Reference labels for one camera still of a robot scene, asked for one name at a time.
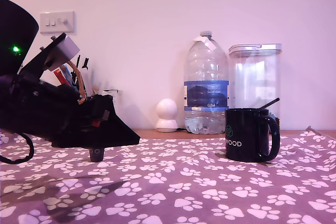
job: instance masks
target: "blue bottle label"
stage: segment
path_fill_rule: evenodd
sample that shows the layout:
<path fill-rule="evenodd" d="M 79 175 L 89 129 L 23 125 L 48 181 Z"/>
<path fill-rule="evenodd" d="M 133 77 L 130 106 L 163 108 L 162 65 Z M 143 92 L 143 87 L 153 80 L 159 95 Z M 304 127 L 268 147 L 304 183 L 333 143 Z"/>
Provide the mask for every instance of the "blue bottle label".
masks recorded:
<path fill-rule="evenodd" d="M 228 81 L 185 81 L 184 110 L 224 111 L 228 109 Z"/>

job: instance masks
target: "mug handle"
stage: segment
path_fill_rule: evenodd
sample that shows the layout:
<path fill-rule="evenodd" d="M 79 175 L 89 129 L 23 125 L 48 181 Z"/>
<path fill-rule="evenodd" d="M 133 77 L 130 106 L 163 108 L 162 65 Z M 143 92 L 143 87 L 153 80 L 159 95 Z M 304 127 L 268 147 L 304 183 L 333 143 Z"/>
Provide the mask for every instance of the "mug handle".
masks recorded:
<path fill-rule="evenodd" d="M 276 158 L 276 156 L 279 153 L 279 149 L 280 149 L 280 131 L 279 131 L 279 127 L 276 123 L 276 121 L 268 116 L 268 115 L 263 115 L 261 116 L 261 120 L 262 121 L 266 121 L 266 123 L 269 125 L 270 129 L 271 129 L 271 134 L 272 134 L 272 147 L 271 147 L 271 151 L 269 152 L 268 156 L 261 156 L 261 159 L 263 162 L 266 161 L 270 161 L 274 158 Z"/>

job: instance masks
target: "clear plastic canister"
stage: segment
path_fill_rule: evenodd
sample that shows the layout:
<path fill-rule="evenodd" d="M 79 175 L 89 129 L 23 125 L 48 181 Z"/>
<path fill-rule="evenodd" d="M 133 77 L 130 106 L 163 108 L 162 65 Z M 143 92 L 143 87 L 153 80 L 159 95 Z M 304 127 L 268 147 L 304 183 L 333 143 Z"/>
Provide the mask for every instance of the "clear plastic canister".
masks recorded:
<path fill-rule="evenodd" d="M 281 44 L 240 44 L 229 49 L 229 107 L 259 108 L 279 97 Z M 280 118 L 279 102 L 268 107 Z"/>

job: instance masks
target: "wire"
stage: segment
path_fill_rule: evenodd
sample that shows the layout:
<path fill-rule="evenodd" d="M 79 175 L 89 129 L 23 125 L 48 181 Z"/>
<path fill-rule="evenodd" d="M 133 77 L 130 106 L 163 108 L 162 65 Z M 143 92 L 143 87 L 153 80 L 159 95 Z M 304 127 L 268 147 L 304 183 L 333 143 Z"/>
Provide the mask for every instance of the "wire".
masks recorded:
<path fill-rule="evenodd" d="M 19 133 L 18 135 L 21 135 L 26 140 L 27 144 L 30 147 L 28 156 L 26 156 L 25 158 L 22 158 L 22 159 L 10 160 L 9 158 L 0 155 L 0 161 L 1 162 L 4 162 L 6 164 L 10 164 L 10 165 L 17 165 L 17 164 L 27 162 L 28 160 L 30 160 L 33 157 L 33 155 L 34 155 L 34 145 L 33 145 L 33 142 L 31 141 L 31 139 L 23 133 Z"/>
<path fill-rule="evenodd" d="M 71 68 L 73 69 L 73 71 L 75 72 L 75 74 L 77 76 L 77 80 L 78 80 L 78 84 L 79 84 L 79 93 L 82 96 L 82 98 L 80 100 L 78 100 L 78 103 L 82 104 L 82 103 L 85 102 L 85 99 L 86 99 L 86 92 L 85 92 L 85 89 L 84 89 L 84 82 L 83 82 L 82 74 L 80 73 L 80 71 L 76 67 L 76 65 L 72 63 L 71 60 L 69 60 L 67 62 L 67 64 L 69 64 L 71 66 Z"/>

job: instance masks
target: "green logo on mug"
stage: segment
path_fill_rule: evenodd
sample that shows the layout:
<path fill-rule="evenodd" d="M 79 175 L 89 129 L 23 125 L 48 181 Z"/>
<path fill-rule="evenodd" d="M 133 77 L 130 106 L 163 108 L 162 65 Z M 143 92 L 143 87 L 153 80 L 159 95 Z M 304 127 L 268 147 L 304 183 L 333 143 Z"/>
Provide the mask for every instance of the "green logo on mug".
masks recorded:
<path fill-rule="evenodd" d="M 228 137 L 232 137 L 233 136 L 233 130 L 231 128 L 230 125 L 226 126 L 226 130 L 225 130 L 225 133 Z"/>

